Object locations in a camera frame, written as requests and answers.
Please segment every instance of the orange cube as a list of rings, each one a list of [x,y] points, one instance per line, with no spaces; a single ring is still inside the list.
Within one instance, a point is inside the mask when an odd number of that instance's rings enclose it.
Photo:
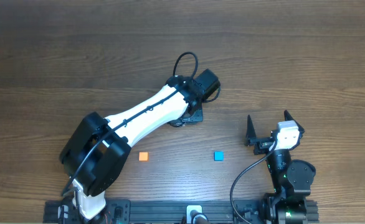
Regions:
[[[139,161],[148,161],[148,152],[140,152],[138,156]]]

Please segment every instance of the blue block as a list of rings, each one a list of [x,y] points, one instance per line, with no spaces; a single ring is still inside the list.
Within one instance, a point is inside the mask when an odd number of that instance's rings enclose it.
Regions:
[[[214,160],[215,161],[223,161],[224,160],[224,152],[214,152]]]

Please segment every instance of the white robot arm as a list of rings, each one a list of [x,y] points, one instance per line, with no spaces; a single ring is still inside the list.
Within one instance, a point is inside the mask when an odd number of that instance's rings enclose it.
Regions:
[[[106,118],[96,112],[87,115],[60,154],[70,176],[62,195],[73,184],[73,204],[86,220],[95,218],[105,208],[105,189],[119,176],[131,147],[165,123],[202,121],[202,102],[219,87],[210,70],[195,79],[173,75],[157,94],[128,111]]]

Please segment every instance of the small cube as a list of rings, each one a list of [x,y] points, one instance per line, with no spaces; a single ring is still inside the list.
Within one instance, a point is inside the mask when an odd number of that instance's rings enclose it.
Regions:
[[[148,152],[140,152],[138,156],[139,161],[148,161]]]
[[[215,161],[223,161],[224,160],[224,153],[220,152],[220,151],[214,152],[214,160]]]

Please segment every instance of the wooden table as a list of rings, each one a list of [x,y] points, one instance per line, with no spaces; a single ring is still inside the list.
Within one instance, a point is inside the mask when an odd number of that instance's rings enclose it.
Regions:
[[[306,129],[292,152],[317,168],[323,222],[365,222],[365,1],[0,0],[0,222],[41,222],[67,181],[58,155],[92,111],[155,94],[179,54],[221,80],[204,122],[164,125],[132,150],[107,197],[228,200],[283,110]],[[185,58],[178,74],[192,71]],[[140,151],[149,162],[138,162]],[[213,152],[224,151],[224,162]],[[236,198],[273,191],[265,164]]]

